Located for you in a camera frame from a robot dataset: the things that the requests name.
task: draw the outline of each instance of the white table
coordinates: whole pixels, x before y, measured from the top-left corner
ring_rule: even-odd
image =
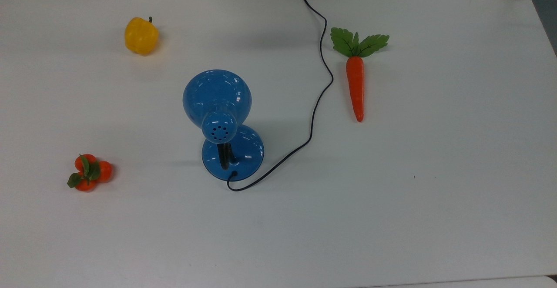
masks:
[[[531,0],[309,1],[329,27],[391,36],[366,58],[366,119],[326,38],[336,82],[312,143],[233,193],[201,163],[183,88],[211,68],[243,77],[256,175],[269,169],[306,139],[328,82],[302,0],[0,0],[0,286],[557,273],[557,60]],[[133,16],[161,31],[150,56],[124,47]],[[116,177],[69,189],[79,153]]]

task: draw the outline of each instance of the black cable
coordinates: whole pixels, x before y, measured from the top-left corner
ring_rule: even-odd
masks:
[[[253,187],[254,185],[256,185],[257,183],[259,183],[260,181],[262,181],[265,177],[267,177],[270,173],[272,173],[277,167],[279,167],[282,163],[284,163],[284,161],[286,161],[289,157],[291,157],[292,155],[294,155],[294,153],[298,152],[300,149],[302,149],[303,147],[305,147],[310,140],[313,137],[313,126],[314,126],[314,120],[315,120],[315,112],[317,111],[317,107],[319,105],[319,101],[321,101],[321,98],[323,97],[323,94],[327,91],[327,89],[331,86],[332,82],[335,80],[334,76],[332,75],[331,70],[329,69],[329,67],[327,66],[327,62],[325,62],[325,58],[323,58],[323,37],[325,36],[325,33],[327,32],[327,19],[321,15],[318,11],[316,11],[309,3],[308,0],[304,0],[304,2],[306,3],[306,5],[308,5],[308,8],[310,8],[315,14],[319,15],[319,17],[321,17],[324,21],[325,21],[325,26],[323,28],[323,33],[321,34],[321,40],[319,40],[319,54],[321,56],[321,60],[323,62],[323,65],[327,68],[327,71],[329,72],[330,76],[331,76],[331,81],[329,82],[329,84],[323,89],[323,91],[321,92],[321,94],[319,94],[319,97],[317,99],[317,102],[315,102],[315,106],[313,109],[313,113],[312,113],[312,124],[310,126],[310,137],[308,138],[308,141],[304,142],[304,144],[300,145],[300,147],[297,147],[296,149],[294,149],[293,151],[291,151],[290,153],[288,153],[288,155],[286,155],[286,157],[284,157],[282,160],[280,160],[277,164],[275,164],[267,173],[265,173],[264,175],[262,175],[261,177],[259,177],[259,179],[257,179],[256,181],[254,181],[253,183],[250,183],[249,185],[243,187],[243,188],[239,188],[239,189],[234,189],[232,187],[230,187],[230,180],[233,179],[236,175],[238,175],[237,171],[233,171],[230,176],[228,177],[228,180],[226,181],[226,185],[228,186],[228,188],[231,191],[243,191],[246,190],[247,188]]]

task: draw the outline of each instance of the orange carrot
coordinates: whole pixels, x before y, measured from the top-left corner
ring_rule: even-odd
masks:
[[[356,119],[364,120],[364,60],[352,56],[346,62],[346,77],[350,88],[350,99]]]
[[[358,122],[364,120],[364,61],[362,57],[370,56],[380,48],[387,45],[389,36],[376,34],[368,36],[359,42],[358,33],[352,36],[348,30],[331,28],[331,40],[333,48],[348,56],[346,62],[346,77],[350,89],[352,108]]]

